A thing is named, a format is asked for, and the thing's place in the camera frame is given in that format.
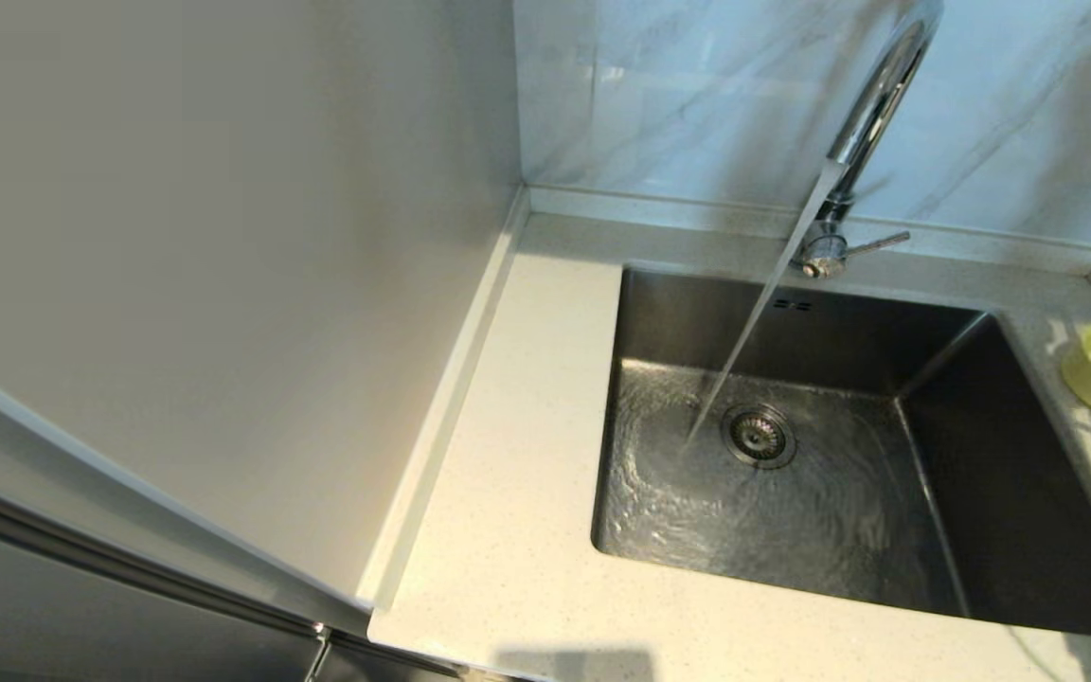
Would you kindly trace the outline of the chrome gooseneck faucet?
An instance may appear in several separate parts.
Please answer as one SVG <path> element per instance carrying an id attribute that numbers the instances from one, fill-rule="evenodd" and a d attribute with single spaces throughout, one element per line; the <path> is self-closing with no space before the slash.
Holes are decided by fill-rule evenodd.
<path id="1" fill-rule="evenodd" d="M 811 219 L 799 222 L 807 234 L 791 259 L 791 267 L 802 275 L 814 279 L 836 278 L 844 272 L 849 259 L 902 244 L 912 238 L 909 230 L 902 230 L 851 247 L 846 241 L 843 222 L 856 202 L 854 187 L 896 116 L 906 91 L 910 89 L 939 29 L 943 13 L 943 0 L 913 0 L 863 83 L 827 156 L 843 169 L 824 195 L 822 207 Z"/>

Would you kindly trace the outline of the stainless steel sink basin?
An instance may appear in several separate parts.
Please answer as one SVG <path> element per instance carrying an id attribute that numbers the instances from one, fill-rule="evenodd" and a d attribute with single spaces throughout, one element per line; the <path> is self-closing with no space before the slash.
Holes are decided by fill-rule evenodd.
<path id="1" fill-rule="evenodd" d="M 987 312 L 624 270 L 590 539 L 611 557 L 1091 636 L 1091 502 Z M 735 404 L 799 438 L 736 460 Z"/>

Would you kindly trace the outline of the round metal drain strainer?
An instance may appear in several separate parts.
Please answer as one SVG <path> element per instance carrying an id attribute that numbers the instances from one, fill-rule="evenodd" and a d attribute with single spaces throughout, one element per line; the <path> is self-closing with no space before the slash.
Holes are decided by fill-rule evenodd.
<path id="1" fill-rule="evenodd" d="M 770 404 L 735 404 L 719 427 L 724 448 L 754 469 L 783 469 L 796 457 L 799 438 L 787 416 Z"/>

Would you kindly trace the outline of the white tall cabinet panel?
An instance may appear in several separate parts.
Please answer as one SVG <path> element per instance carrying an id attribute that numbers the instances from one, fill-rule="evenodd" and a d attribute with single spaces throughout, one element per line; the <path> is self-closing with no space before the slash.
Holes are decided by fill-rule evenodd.
<path id="1" fill-rule="evenodd" d="M 0 0 L 0 409 L 372 609 L 520 190 L 512 0 Z"/>

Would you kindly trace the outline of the grey appliance door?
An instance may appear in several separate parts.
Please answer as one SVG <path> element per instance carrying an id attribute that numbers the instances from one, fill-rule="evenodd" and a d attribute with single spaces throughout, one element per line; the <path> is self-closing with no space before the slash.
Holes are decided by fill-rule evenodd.
<path id="1" fill-rule="evenodd" d="M 377 646 L 0 499 L 0 682 L 525 682 Z"/>

